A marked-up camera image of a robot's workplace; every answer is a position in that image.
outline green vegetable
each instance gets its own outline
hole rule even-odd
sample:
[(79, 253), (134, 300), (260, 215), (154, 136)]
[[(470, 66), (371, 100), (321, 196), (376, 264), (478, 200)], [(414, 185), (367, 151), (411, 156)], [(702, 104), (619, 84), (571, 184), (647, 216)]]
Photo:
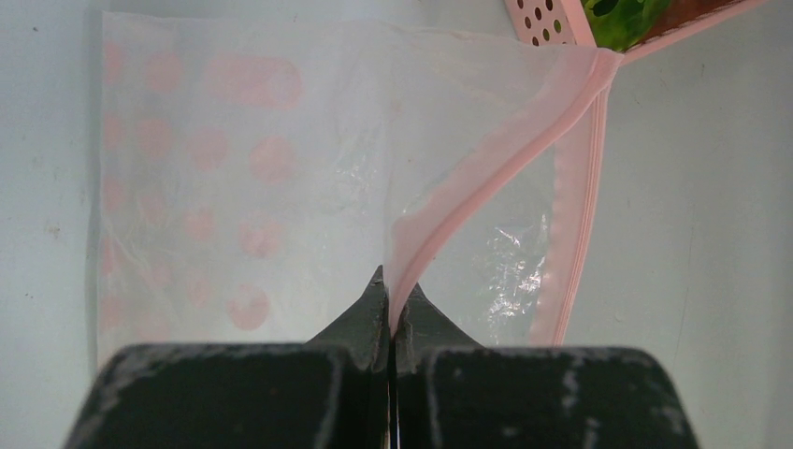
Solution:
[(636, 45), (671, 0), (581, 0), (599, 47), (626, 51)]

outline pink basket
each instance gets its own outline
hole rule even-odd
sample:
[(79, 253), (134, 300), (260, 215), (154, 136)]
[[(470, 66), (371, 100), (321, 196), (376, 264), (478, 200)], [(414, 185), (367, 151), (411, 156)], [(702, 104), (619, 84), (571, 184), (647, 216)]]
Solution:
[[(709, 0), (700, 2), (698, 7), (691, 7), (690, 2), (673, 0), (666, 17), (659, 19), (648, 37), (626, 52), (623, 64), (744, 13), (764, 1)], [(504, 3), (522, 42), (595, 46), (581, 0), (505, 0)]]

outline plastic basket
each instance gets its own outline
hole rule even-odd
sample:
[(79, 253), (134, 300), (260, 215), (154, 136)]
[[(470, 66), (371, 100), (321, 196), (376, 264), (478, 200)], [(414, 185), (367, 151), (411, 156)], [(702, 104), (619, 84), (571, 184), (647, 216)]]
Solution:
[[(765, 0), (673, 0), (647, 36), (626, 52), (623, 64), (661, 50), (756, 7)], [(581, 0), (505, 0), (518, 38), (534, 45), (595, 46)]]

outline white surface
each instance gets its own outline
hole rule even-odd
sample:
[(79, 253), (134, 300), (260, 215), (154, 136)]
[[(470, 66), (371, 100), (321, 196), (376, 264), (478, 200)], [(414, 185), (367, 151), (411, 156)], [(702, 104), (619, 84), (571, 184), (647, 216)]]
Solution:
[[(499, 0), (347, 0), (340, 12), (257, 3), (237, 12), (511, 33)], [(60, 445), (93, 372), (96, 23), (87, 6), (0, 4), (0, 447)], [(791, 12), (772, 0), (626, 67), (613, 89), (568, 342), (656, 355), (705, 447), (793, 441)]]

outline plastic bag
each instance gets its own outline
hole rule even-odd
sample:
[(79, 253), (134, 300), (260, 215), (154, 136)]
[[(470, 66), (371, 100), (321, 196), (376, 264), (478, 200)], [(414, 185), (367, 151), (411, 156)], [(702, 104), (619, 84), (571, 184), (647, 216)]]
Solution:
[[(485, 343), (560, 339), (615, 53), (119, 13), (103, 36), (100, 360), (141, 341), (307, 340), (380, 264), (392, 322), (427, 267), (455, 316), (478, 294), (444, 285), (486, 290), (481, 267), (517, 264), (496, 293), (523, 301), (522, 331), (457, 321)], [(438, 254), (485, 204), (459, 234), (472, 239)]]

